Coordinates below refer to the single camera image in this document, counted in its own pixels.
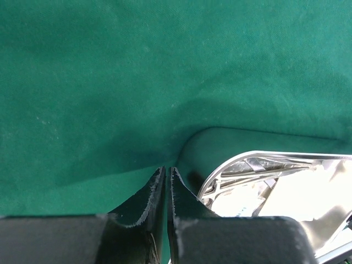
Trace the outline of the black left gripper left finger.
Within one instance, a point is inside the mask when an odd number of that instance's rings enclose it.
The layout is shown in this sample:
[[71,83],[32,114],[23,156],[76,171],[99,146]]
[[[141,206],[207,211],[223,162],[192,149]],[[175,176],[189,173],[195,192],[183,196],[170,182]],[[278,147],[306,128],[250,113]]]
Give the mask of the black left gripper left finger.
[[159,263],[166,170],[106,214],[2,217],[1,263]]

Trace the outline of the stainless steel tray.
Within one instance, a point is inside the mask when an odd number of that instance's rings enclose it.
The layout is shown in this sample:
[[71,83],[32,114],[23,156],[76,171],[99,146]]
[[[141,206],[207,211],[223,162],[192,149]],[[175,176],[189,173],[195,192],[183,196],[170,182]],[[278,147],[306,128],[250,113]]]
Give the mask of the stainless steel tray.
[[219,215],[222,197],[256,194],[266,201],[251,217],[289,217],[304,229],[318,263],[351,263],[350,155],[248,151],[222,163],[199,191],[219,175],[274,169],[284,172],[275,179],[235,186],[205,206]]

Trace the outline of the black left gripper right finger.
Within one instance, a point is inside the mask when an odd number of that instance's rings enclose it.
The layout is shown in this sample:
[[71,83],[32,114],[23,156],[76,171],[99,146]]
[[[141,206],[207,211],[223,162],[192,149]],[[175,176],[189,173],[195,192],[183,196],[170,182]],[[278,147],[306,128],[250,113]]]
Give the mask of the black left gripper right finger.
[[220,217],[169,170],[172,263],[315,263],[301,225],[289,217]]

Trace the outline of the steel scissor forceps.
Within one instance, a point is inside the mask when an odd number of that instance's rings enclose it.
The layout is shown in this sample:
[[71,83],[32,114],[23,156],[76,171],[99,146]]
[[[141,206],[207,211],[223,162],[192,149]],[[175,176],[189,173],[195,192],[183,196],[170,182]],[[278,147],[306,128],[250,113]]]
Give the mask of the steel scissor forceps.
[[226,191],[231,190],[235,186],[242,186],[254,184],[257,182],[275,179],[280,177],[284,169],[266,170],[257,173],[242,173],[232,174],[231,176],[219,175],[213,180],[210,180],[201,191],[199,191],[198,198],[205,204],[209,205],[214,202],[215,198]]

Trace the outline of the white suture packet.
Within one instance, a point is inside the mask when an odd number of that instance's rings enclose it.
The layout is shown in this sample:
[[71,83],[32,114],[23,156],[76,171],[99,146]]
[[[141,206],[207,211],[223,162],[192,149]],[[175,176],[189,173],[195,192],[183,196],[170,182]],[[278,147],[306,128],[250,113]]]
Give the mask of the white suture packet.
[[222,217],[251,217],[265,201],[256,194],[230,194],[222,197],[217,213]]

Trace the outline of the dark green surgical cloth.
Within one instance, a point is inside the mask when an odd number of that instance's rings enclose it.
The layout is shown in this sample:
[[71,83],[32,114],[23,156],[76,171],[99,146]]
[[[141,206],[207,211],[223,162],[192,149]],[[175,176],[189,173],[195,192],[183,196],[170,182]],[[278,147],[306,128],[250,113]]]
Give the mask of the dark green surgical cloth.
[[351,1],[1,1],[1,218],[106,214],[172,167],[351,156]]

